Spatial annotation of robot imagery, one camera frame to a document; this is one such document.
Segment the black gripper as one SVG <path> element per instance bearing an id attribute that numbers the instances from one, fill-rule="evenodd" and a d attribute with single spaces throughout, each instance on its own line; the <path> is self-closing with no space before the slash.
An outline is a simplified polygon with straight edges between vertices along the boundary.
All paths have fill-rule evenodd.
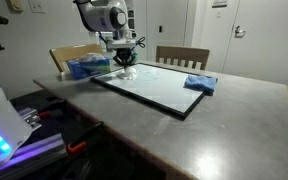
<path id="1" fill-rule="evenodd" d="M 137 61 L 137 53 L 134 48 L 121 48 L 116 50 L 113 60 L 124 69 L 134 65 Z"/>

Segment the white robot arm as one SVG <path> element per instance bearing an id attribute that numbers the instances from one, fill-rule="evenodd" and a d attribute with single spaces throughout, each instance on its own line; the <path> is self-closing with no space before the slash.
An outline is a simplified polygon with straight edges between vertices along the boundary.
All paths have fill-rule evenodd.
<path id="1" fill-rule="evenodd" d="M 111 32 L 113 38 L 105 40 L 109 49 L 116 51 L 115 62 L 129 67 L 136 40 L 128 25 L 128 9 L 125 0 L 74 0 L 84 27 L 90 32 Z"/>

